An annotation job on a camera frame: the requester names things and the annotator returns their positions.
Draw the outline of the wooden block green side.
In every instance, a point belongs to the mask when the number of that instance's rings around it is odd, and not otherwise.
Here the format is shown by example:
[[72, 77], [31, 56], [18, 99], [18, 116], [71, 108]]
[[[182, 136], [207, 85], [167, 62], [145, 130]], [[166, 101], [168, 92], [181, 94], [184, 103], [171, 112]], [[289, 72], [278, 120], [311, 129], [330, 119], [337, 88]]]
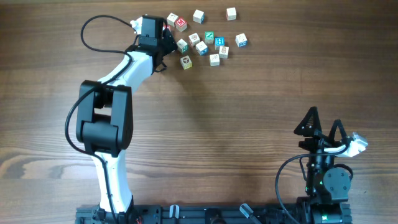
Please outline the wooden block green side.
[[177, 42], [177, 48], [181, 54], [184, 54], [188, 50], [188, 44], [183, 39], [180, 39]]

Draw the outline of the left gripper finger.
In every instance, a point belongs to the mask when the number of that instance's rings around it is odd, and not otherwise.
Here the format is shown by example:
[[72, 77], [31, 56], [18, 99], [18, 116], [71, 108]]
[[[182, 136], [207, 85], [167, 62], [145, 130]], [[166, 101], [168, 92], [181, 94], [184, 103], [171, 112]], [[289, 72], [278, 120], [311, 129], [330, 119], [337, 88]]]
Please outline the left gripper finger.
[[154, 73], [160, 73], [163, 72], [167, 69], [167, 65], [163, 62], [162, 59], [156, 60], [153, 63], [153, 72]]
[[168, 55], [172, 53], [173, 51], [177, 50], [177, 43], [171, 33], [171, 31], [168, 28], [165, 28], [163, 31], [163, 39], [162, 39], [162, 45], [164, 48], [164, 54]]

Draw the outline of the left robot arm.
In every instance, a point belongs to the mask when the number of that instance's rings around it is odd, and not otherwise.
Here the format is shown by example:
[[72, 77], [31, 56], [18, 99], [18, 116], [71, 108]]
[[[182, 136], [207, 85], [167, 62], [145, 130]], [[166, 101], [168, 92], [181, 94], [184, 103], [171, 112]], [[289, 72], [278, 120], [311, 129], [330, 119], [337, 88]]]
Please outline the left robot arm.
[[160, 73], [163, 57], [177, 49], [167, 21], [143, 15], [128, 23], [136, 37], [120, 51], [123, 60], [107, 76], [80, 85], [76, 113], [76, 138], [81, 153], [95, 163], [101, 200], [87, 212], [78, 209], [77, 223], [142, 223], [134, 209], [126, 172], [126, 149], [133, 134], [132, 96], [141, 83]]

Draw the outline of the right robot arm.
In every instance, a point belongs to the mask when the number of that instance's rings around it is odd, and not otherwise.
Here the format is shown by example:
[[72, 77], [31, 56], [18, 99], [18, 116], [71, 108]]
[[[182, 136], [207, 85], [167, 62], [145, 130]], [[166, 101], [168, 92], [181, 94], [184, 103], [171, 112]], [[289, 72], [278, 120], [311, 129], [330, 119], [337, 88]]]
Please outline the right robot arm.
[[358, 153], [358, 138], [345, 132], [340, 120], [335, 120], [329, 135], [323, 134], [317, 107], [311, 107], [294, 133], [303, 136], [298, 146], [308, 153], [305, 197], [296, 202], [295, 220], [300, 223], [351, 223], [347, 201], [353, 179], [352, 169], [336, 164], [336, 157], [353, 157]]

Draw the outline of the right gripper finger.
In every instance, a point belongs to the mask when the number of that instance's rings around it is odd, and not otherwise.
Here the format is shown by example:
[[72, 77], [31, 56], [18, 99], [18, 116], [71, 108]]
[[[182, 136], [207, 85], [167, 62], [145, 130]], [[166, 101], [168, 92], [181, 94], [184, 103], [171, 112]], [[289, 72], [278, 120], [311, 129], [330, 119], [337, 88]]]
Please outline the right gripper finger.
[[322, 134], [318, 108], [316, 106], [308, 110], [304, 119], [294, 129], [294, 134], [304, 137], [315, 137]]
[[[336, 140], [335, 136], [336, 136], [336, 132], [339, 132], [341, 135], [341, 139], [340, 140]], [[343, 127], [343, 123], [341, 122], [340, 119], [336, 119], [333, 122], [333, 125], [331, 127], [330, 133], [328, 135], [328, 143], [329, 145], [342, 145], [343, 142], [342, 140], [344, 140], [347, 137], [346, 131]]]

